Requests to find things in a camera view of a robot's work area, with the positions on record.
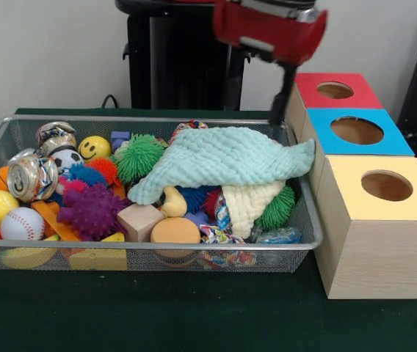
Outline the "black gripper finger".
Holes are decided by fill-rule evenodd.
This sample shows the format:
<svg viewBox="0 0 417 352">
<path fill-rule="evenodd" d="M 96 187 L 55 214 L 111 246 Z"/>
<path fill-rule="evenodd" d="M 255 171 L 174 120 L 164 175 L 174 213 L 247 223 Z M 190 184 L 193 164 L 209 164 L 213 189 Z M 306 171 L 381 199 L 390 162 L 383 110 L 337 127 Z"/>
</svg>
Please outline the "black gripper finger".
<svg viewBox="0 0 417 352">
<path fill-rule="evenodd" d="M 297 73 L 297 66 L 285 63 L 278 63 L 278 66 L 283 69 L 283 79 L 280 91 L 274 96 L 269 112 L 269 123 L 271 125 L 281 125 L 283 123 Z"/>
</svg>

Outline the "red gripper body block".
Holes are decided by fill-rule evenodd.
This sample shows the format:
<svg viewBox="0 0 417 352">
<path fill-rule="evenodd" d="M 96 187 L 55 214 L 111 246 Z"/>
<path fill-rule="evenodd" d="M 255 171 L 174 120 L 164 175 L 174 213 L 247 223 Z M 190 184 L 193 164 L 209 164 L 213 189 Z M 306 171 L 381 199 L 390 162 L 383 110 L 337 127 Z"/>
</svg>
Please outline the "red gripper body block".
<svg viewBox="0 0 417 352">
<path fill-rule="evenodd" d="M 213 27 L 224 43 L 300 66 L 319 47 L 328 17 L 314 1 L 215 1 Z"/>
</svg>

